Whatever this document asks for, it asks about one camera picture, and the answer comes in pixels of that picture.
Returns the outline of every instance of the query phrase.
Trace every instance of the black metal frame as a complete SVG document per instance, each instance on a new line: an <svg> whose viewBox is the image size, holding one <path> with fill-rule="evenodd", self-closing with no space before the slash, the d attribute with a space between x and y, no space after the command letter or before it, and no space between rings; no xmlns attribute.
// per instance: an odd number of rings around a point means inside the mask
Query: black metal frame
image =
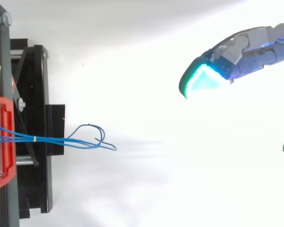
<svg viewBox="0 0 284 227"><path fill-rule="evenodd" d="M11 50L23 50L21 58L11 60L18 93L14 92L15 130L43 137L64 137L64 105L49 105L46 49L28 47L27 39L11 39ZM18 99L26 102L22 112ZM64 148L46 143L16 144L17 156L36 158L33 166L17 166L20 218L29 218L30 208L48 213L53 207L52 155L63 155Z"/></svg>
<svg viewBox="0 0 284 227"><path fill-rule="evenodd" d="M0 17L6 10L0 5ZM9 28L0 22L0 96L13 99L11 90L11 64ZM18 186L15 177L0 188L0 227L19 227Z"/></svg>
<svg viewBox="0 0 284 227"><path fill-rule="evenodd" d="M0 5L0 17L6 10ZM11 60L11 50L23 50ZM10 40L9 27L0 22L0 96L14 100L15 131L44 137L64 137L64 105L49 105L47 60L41 45L29 47L27 39ZM12 74L17 87L12 89ZM26 108L18 109L18 100ZM42 213L53 207L51 156L64 147L45 143L16 145L17 156L30 156L33 165L17 166L17 177L0 188L0 227L19 227L30 208Z"/></svg>

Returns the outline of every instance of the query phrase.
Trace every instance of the red plastic part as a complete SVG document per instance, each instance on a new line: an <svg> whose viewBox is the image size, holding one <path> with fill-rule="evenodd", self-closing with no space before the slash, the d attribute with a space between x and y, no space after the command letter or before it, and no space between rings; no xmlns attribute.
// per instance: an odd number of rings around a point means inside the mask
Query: red plastic part
<svg viewBox="0 0 284 227"><path fill-rule="evenodd" d="M14 131L14 106L13 101L0 97L1 127ZM1 131L2 136L13 136L10 133ZM2 160L4 177L0 178L0 188L10 182L16 176L16 154L15 143L2 143Z"/></svg>

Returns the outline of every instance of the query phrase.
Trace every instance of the gray plastic segment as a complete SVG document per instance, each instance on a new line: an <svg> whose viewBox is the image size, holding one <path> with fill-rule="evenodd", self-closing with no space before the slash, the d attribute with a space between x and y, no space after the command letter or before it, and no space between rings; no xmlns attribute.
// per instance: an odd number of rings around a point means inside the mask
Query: gray plastic segment
<svg viewBox="0 0 284 227"><path fill-rule="evenodd" d="M241 74L247 75L252 72L261 70L264 65L271 64L276 59L275 53L273 51L266 51L262 55L254 55L247 58L243 58L239 64Z"/></svg>
<svg viewBox="0 0 284 227"><path fill-rule="evenodd" d="M248 38L246 36L238 36L234 40L234 44L226 48L225 52L222 54L224 58L229 60L231 63L236 65L238 61L242 58L242 50L248 45Z"/></svg>
<svg viewBox="0 0 284 227"><path fill-rule="evenodd" d="M277 40L284 39L284 24L275 28L263 27L252 29L248 34L249 45L244 49L245 52L273 45Z"/></svg>
<svg viewBox="0 0 284 227"><path fill-rule="evenodd" d="M276 61L271 63L272 65L284 61L284 44L276 43L273 48L276 55Z"/></svg>
<svg viewBox="0 0 284 227"><path fill-rule="evenodd" d="M258 48L263 48L269 45L267 28L252 29L247 32L249 45L246 50L251 51Z"/></svg>
<svg viewBox="0 0 284 227"><path fill-rule="evenodd" d="M284 25L280 25L276 28L268 27L267 28L269 45L273 45L276 40L284 39Z"/></svg>

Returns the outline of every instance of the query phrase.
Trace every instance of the white backdrop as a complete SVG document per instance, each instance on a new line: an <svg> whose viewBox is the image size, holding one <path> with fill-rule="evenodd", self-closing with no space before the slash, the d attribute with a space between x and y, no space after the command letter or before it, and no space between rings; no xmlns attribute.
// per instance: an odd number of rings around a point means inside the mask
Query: white backdrop
<svg viewBox="0 0 284 227"><path fill-rule="evenodd" d="M284 227L284 63L191 102L178 91L217 42L283 23L282 0L0 2L12 38L50 51L65 135L93 123L119 148L65 148L53 210L31 210L21 227Z"/></svg>

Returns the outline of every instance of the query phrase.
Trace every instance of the metal rod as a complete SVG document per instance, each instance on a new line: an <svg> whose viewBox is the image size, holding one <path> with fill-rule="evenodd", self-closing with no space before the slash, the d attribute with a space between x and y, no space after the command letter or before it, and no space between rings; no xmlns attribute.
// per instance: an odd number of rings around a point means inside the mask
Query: metal rod
<svg viewBox="0 0 284 227"><path fill-rule="evenodd" d="M34 162L30 156L17 156L16 164L17 166L29 166L33 165Z"/></svg>
<svg viewBox="0 0 284 227"><path fill-rule="evenodd" d="M22 53L23 53L23 50L11 50L10 51L10 58L12 60L20 60Z"/></svg>

